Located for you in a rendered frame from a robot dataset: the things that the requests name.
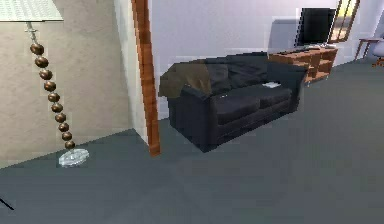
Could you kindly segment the black sofa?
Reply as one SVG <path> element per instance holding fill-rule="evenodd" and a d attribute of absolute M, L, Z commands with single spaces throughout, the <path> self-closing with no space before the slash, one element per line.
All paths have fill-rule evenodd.
<path fill-rule="evenodd" d="M 265 52 L 188 62 L 206 65 L 212 93 L 184 86 L 179 97 L 165 98 L 170 125 L 203 152 L 296 111 L 308 71 Z M 267 82 L 281 86 L 262 86 Z"/>

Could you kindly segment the black television set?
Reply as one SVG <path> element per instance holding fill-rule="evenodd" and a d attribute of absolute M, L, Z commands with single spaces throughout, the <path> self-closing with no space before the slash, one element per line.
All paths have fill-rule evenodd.
<path fill-rule="evenodd" d="M 295 47 L 328 41 L 336 10 L 332 8 L 303 8 L 301 10 Z"/>

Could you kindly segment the brown throw blanket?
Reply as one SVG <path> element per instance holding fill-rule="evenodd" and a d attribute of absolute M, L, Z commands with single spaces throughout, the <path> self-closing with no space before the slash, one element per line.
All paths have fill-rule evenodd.
<path fill-rule="evenodd" d="M 182 62 L 173 64 L 161 77 L 159 97 L 177 98 L 184 86 L 211 94 L 210 75 L 205 64 Z"/>

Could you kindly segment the wooden television stand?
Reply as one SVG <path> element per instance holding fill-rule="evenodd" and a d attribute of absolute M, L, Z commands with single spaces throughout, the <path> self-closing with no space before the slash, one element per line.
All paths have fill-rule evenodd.
<path fill-rule="evenodd" d="M 269 55 L 269 59 L 275 62 L 307 67 L 305 82 L 310 84 L 313 81 L 329 77 L 337 52 L 337 48 L 319 47 L 272 53 Z"/>

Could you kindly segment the brown beaded floor lamp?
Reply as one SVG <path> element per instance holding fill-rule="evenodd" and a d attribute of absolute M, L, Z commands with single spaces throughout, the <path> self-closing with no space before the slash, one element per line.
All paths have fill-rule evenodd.
<path fill-rule="evenodd" d="M 77 149 L 63 113 L 63 105 L 59 103 L 60 95 L 56 92 L 57 85 L 52 81 L 53 73 L 48 69 L 49 61 L 43 56 L 45 48 L 36 37 L 37 30 L 33 22 L 63 21 L 63 17 L 53 0 L 0 0 L 0 22 L 24 22 L 26 32 L 30 35 L 32 44 L 30 51 L 36 56 L 35 65 L 40 69 L 39 76 L 44 80 L 43 88 L 48 92 L 47 99 L 52 103 L 51 110 L 55 113 L 55 121 L 59 123 L 58 130 L 65 142 L 66 152 L 58 163 L 62 167 L 75 167 L 83 164 L 89 157 L 86 149 Z"/>

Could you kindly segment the wooden framed window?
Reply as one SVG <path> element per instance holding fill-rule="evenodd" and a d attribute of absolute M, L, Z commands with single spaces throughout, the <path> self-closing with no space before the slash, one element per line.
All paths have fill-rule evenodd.
<path fill-rule="evenodd" d="M 360 0 L 338 0 L 328 42 L 331 44 L 348 40 Z"/>

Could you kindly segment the small brown side table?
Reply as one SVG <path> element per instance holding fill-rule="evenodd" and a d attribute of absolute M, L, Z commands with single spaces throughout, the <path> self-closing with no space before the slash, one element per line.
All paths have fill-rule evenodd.
<path fill-rule="evenodd" d="M 382 38 L 374 38 L 374 37 L 359 39 L 359 45 L 357 47 L 357 51 L 356 51 L 354 60 L 358 59 L 358 56 L 360 54 L 360 51 L 361 51 L 363 45 L 365 46 L 364 52 L 363 52 L 363 58 L 364 58 L 367 55 L 367 52 L 369 50 L 370 45 L 373 43 L 378 43 L 381 40 L 383 40 L 383 39 Z"/>

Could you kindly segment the pale grey office chair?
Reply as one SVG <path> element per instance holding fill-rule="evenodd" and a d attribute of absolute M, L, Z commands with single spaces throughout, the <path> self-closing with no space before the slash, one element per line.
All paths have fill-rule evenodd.
<path fill-rule="evenodd" d="M 379 36 L 379 41 L 376 43 L 372 54 L 377 57 L 373 67 L 384 67 L 384 10 L 382 11 L 376 32 Z"/>

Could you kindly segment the brown wooden door frame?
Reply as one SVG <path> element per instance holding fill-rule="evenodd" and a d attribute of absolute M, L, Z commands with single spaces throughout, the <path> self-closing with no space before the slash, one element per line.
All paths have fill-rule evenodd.
<path fill-rule="evenodd" d="M 161 154 L 149 21 L 149 0 L 131 0 L 149 153 Z"/>

